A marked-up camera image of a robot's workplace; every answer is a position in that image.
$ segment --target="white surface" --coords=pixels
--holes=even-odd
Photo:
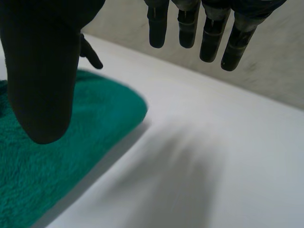
[[[48,228],[304,227],[303,112],[87,39],[150,128]]]

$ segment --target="green towel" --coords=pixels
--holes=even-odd
[[[131,89],[79,70],[68,131],[57,142],[38,145],[17,122],[7,82],[0,81],[0,228],[34,224],[146,112],[145,102]]]

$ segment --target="black robotic finger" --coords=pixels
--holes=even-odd
[[[235,22],[221,61],[222,69],[233,71],[237,68],[257,26],[265,19],[250,19],[235,13]]]
[[[93,67],[102,69],[104,66],[83,34],[80,35],[80,56],[86,57]]]
[[[180,27],[180,45],[184,48],[191,48],[194,45],[196,28],[198,24],[200,0],[192,1],[192,4],[183,5],[182,0],[172,0],[183,9],[179,10],[178,22]]]
[[[231,9],[228,0],[202,0],[202,4],[206,21],[199,57],[202,61],[211,63],[217,55]]]
[[[169,0],[145,0],[148,5],[149,41],[154,48],[165,43]]]
[[[286,0],[233,0],[235,22],[221,61],[222,69],[237,68],[257,26]]]

